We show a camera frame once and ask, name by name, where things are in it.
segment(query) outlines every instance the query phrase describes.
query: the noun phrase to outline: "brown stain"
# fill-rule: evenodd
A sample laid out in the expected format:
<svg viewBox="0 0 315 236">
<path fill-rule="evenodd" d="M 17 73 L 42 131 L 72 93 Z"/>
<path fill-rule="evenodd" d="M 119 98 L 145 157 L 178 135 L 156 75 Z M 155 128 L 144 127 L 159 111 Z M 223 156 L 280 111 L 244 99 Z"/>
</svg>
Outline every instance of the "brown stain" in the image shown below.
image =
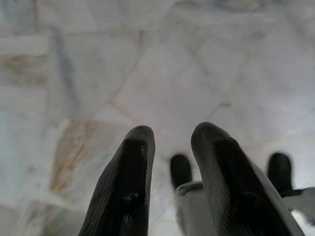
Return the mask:
<svg viewBox="0 0 315 236">
<path fill-rule="evenodd" d="M 56 236 L 51 232 L 51 217 L 54 216 L 53 206 L 47 205 L 44 210 L 43 225 L 42 225 L 42 236 Z"/>
<path fill-rule="evenodd" d="M 62 192 L 72 181 L 77 166 L 90 155 L 87 141 L 95 132 L 92 121 L 72 121 L 57 144 L 50 189 Z"/>
<path fill-rule="evenodd" d="M 0 70 L 6 72 L 13 85 L 43 85 L 47 82 L 47 56 L 3 56 Z"/>
</svg>

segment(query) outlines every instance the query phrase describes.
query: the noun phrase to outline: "black foot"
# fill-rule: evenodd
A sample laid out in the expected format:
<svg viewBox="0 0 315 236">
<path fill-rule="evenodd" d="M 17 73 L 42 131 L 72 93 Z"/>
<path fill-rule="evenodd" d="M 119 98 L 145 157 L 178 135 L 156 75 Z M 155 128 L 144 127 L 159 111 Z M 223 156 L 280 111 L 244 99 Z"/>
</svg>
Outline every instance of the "black foot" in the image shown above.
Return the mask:
<svg viewBox="0 0 315 236">
<path fill-rule="evenodd" d="M 192 181 L 191 166 L 184 155 L 177 154 L 171 159 L 171 177 L 174 189 Z"/>
<path fill-rule="evenodd" d="M 287 155 L 276 152 L 270 157 L 268 163 L 268 178 L 281 197 L 292 193 L 291 161 Z"/>
</svg>

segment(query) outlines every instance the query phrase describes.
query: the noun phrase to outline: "textured grip surface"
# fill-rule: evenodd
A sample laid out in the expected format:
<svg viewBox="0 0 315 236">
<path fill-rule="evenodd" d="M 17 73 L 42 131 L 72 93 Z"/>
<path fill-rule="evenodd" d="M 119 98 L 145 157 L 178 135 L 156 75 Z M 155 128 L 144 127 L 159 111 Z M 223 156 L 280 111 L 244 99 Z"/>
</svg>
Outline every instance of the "textured grip surface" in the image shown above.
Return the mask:
<svg viewBox="0 0 315 236">
<path fill-rule="evenodd" d="M 201 123 L 191 146 L 218 236 L 304 235 L 267 176 L 225 131 Z"/>
<path fill-rule="evenodd" d="M 155 152 L 151 128 L 132 129 L 100 176 L 79 236 L 146 236 Z"/>
</svg>

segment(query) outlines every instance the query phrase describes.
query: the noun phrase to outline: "white marble tile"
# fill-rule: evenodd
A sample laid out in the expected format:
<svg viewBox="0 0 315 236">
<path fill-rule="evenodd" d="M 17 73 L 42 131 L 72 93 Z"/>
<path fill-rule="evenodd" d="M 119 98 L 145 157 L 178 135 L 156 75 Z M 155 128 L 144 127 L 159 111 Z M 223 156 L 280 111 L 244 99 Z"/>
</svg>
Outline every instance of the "white marble tile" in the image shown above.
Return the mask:
<svg viewBox="0 0 315 236">
<path fill-rule="evenodd" d="M 99 110 L 98 113 L 94 116 L 94 119 L 109 123 L 125 125 L 130 127 L 130 129 L 137 124 L 128 114 L 119 110 L 112 103 L 107 103 L 101 110 Z"/>
<path fill-rule="evenodd" d="M 169 173 L 169 164 L 155 154 L 150 196 L 149 226 L 150 229 L 160 221 L 173 201 L 173 188 Z"/>
<path fill-rule="evenodd" d="M 14 35 L 29 35 L 37 32 L 35 1 L 4 0 L 1 4 Z"/>
<path fill-rule="evenodd" d="M 259 49 L 273 24 L 218 25 L 211 29 L 217 40 L 223 41 L 243 53 L 253 53 Z"/>
<path fill-rule="evenodd" d="M 175 0 L 118 0 L 124 24 L 142 30 L 158 29 Z"/>
<path fill-rule="evenodd" d="M 242 52 L 234 50 L 229 44 L 213 37 L 203 43 L 196 57 L 210 80 L 212 92 L 221 95 L 212 96 L 212 100 L 221 99 L 231 82 L 240 74 L 246 59 Z"/>
<path fill-rule="evenodd" d="M 315 111 L 298 120 L 286 133 L 287 135 L 303 135 L 315 132 Z"/>
<path fill-rule="evenodd" d="M 49 188 L 77 209 L 87 210 L 99 176 L 129 127 L 74 120 L 61 129 L 56 149 L 50 153 L 54 165 Z"/>
<path fill-rule="evenodd" d="M 293 210 L 293 211 L 291 211 L 291 213 L 292 213 L 294 219 L 296 220 L 296 222 L 299 224 L 299 226 L 302 229 L 303 233 L 306 236 L 315 235 L 315 227 L 307 222 L 307 219 L 303 215 L 303 213 L 301 213 L 301 212 L 299 212 L 297 210 Z"/>
<path fill-rule="evenodd" d="M 261 169 L 267 170 L 267 163 L 274 152 L 287 153 L 292 160 L 293 188 L 306 188 L 315 185 L 314 166 L 314 135 L 297 136 L 281 140 L 270 141 L 265 144 L 249 147 L 245 153 Z"/>
<path fill-rule="evenodd" d="M 32 201 L 21 216 L 15 236 L 77 236 L 85 215 L 59 206 Z"/>
<path fill-rule="evenodd" d="M 159 30 L 143 31 L 142 40 L 145 47 L 176 44 L 194 54 L 200 44 L 210 36 L 210 29 L 168 15 Z"/>
<path fill-rule="evenodd" d="M 93 117 L 120 89 L 139 54 L 138 34 L 55 35 L 49 76 L 49 117 Z"/>
<path fill-rule="evenodd" d="M 314 110 L 314 48 L 281 21 L 233 85 L 228 102 L 252 143 L 282 137 Z"/>
<path fill-rule="evenodd" d="M 293 1 L 287 11 L 296 29 L 311 40 L 315 39 L 315 2 L 312 0 Z"/>
<path fill-rule="evenodd" d="M 269 7 L 261 11 L 246 12 L 229 10 L 208 2 L 197 4 L 194 1 L 175 4 L 172 8 L 172 14 L 201 26 L 218 24 L 251 25 L 273 23 L 277 20 L 277 13 Z"/>
<path fill-rule="evenodd" d="M 192 166 L 192 179 L 193 181 L 202 181 L 201 172 L 197 164 Z"/>
<path fill-rule="evenodd" d="M 86 0 L 40 0 L 38 8 L 40 30 L 43 32 L 81 33 L 99 30 Z"/>
<path fill-rule="evenodd" d="M 41 56 L 49 52 L 48 37 L 43 35 L 0 38 L 0 55 Z"/>
<path fill-rule="evenodd" d="M 207 120 L 228 132 L 241 146 L 251 143 L 242 120 L 229 103 L 222 102 Z"/>
<path fill-rule="evenodd" d="M 161 220 L 176 222 L 176 207 L 174 202 L 166 209 Z"/>
<path fill-rule="evenodd" d="M 15 225 L 18 223 L 20 215 L 17 211 L 10 209 L 6 206 L 0 205 L 0 228 L 1 235 L 9 236 L 14 230 Z"/>
<path fill-rule="evenodd" d="M 227 0 L 220 2 L 223 9 L 234 11 L 259 11 L 264 8 L 264 3 L 260 0 Z"/>
<path fill-rule="evenodd" d="M 100 30 L 121 27 L 124 15 L 117 0 L 86 0 Z"/>
<path fill-rule="evenodd" d="M 12 35 L 12 30 L 4 12 L 3 3 L 0 2 L 0 37 Z"/>
<path fill-rule="evenodd" d="M 315 2 L 313 0 L 292 1 L 288 7 L 288 15 L 297 22 L 305 22 L 315 18 Z"/>
<path fill-rule="evenodd" d="M 244 59 L 212 38 L 195 55 L 177 40 L 154 41 L 113 103 L 161 134 L 164 155 L 187 152 L 194 128 L 220 103 Z"/>
<path fill-rule="evenodd" d="M 0 87 L 0 202 L 13 208 L 49 181 L 41 153 L 45 105 L 43 88 Z"/>
<path fill-rule="evenodd" d="M 174 79 L 190 60 L 190 54 L 174 44 L 148 48 L 113 103 L 154 131 L 167 133 L 172 116 L 166 106 Z"/>
<path fill-rule="evenodd" d="M 175 222 L 161 220 L 149 233 L 149 236 L 181 236 L 178 226 Z"/>
</svg>

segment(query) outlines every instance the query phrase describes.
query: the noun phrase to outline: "floor tile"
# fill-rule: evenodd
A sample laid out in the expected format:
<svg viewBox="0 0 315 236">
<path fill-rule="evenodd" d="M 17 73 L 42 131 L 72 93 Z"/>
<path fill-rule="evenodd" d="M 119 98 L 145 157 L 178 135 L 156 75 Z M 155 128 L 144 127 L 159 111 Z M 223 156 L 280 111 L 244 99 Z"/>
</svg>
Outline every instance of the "floor tile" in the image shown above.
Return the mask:
<svg viewBox="0 0 315 236">
<path fill-rule="evenodd" d="M 296 30 L 314 41 L 315 39 L 315 3 L 312 0 L 293 1 L 287 10 L 289 20 Z"/>
<path fill-rule="evenodd" d="M 159 30 L 143 31 L 142 40 L 145 47 L 176 44 L 194 54 L 210 32 L 210 27 L 200 27 L 169 14 Z"/>
<path fill-rule="evenodd" d="M 173 201 L 169 165 L 155 154 L 150 196 L 149 225 L 153 228 Z"/>
<path fill-rule="evenodd" d="M 21 216 L 15 236 L 77 236 L 85 215 L 45 202 L 32 201 Z"/>
<path fill-rule="evenodd" d="M 219 25 L 211 29 L 214 38 L 223 41 L 243 53 L 256 52 L 273 24 Z"/>
<path fill-rule="evenodd" d="M 287 135 L 303 135 L 309 133 L 315 133 L 315 111 L 310 112 L 310 114 L 304 116 L 293 124 L 287 131 Z"/>
<path fill-rule="evenodd" d="M 203 4 L 197 4 L 194 1 L 179 2 L 173 6 L 172 13 L 201 26 L 217 24 L 262 24 L 273 23 L 277 20 L 277 14 L 272 8 L 266 8 L 257 12 L 246 12 L 237 9 L 226 9 L 226 7 L 213 4 L 213 2 Z"/>
<path fill-rule="evenodd" d="M 49 118 L 90 118 L 120 89 L 139 53 L 138 34 L 56 35 L 49 76 Z"/>
<path fill-rule="evenodd" d="M 172 204 L 166 209 L 161 219 L 176 222 L 176 207 L 174 202 L 172 202 Z"/>
<path fill-rule="evenodd" d="M 228 101 L 253 143 L 282 137 L 314 110 L 314 48 L 287 22 L 273 28 L 246 69 Z"/>
<path fill-rule="evenodd" d="M 40 195 L 49 181 L 41 153 L 45 105 L 42 88 L 0 87 L 0 202 L 7 206 Z"/>
<path fill-rule="evenodd" d="M 211 37 L 194 54 L 177 40 L 155 41 L 113 103 L 163 136 L 161 152 L 165 139 L 174 152 L 190 150 L 194 128 L 220 103 L 244 60 Z"/>
<path fill-rule="evenodd" d="M 158 29 L 175 0 L 119 0 L 124 24 L 142 30 Z"/>
<path fill-rule="evenodd" d="M 219 4 L 220 7 L 234 11 L 259 11 L 264 8 L 259 0 L 228 0 Z"/>
<path fill-rule="evenodd" d="M 124 15 L 117 0 L 86 0 L 101 30 L 121 27 Z"/>
<path fill-rule="evenodd" d="M 0 38 L 0 55 L 40 56 L 49 52 L 49 41 L 43 35 Z"/>
<path fill-rule="evenodd" d="M 207 120 L 228 132 L 241 146 L 247 147 L 251 143 L 242 120 L 230 107 L 229 103 L 222 102 L 219 104 Z"/>
<path fill-rule="evenodd" d="M 130 129 L 136 126 L 135 121 L 128 116 L 128 114 L 119 110 L 111 103 L 107 103 L 101 110 L 99 110 L 94 119 L 129 126 Z"/>
<path fill-rule="evenodd" d="M 11 235 L 14 227 L 18 223 L 20 215 L 17 211 L 10 209 L 6 206 L 0 205 L 0 227 L 1 235 Z"/>
<path fill-rule="evenodd" d="M 0 37 L 12 35 L 12 29 L 4 12 L 3 3 L 0 4 Z"/>
<path fill-rule="evenodd" d="M 29 35 L 37 32 L 35 1 L 4 0 L 2 6 L 14 35 Z"/>
<path fill-rule="evenodd" d="M 98 26 L 86 0 L 40 0 L 39 25 L 42 32 L 96 32 Z"/>
<path fill-rule="evenodd" d="M 171 221 L 160 221 L 152 232 L 149 234 L 150 236 L 158 236 L 158 235 L 165 235 L 165 236 L 181 236 L 181 233 L 178 229 L 178 226 L 175 222 Z"/>
</svg>

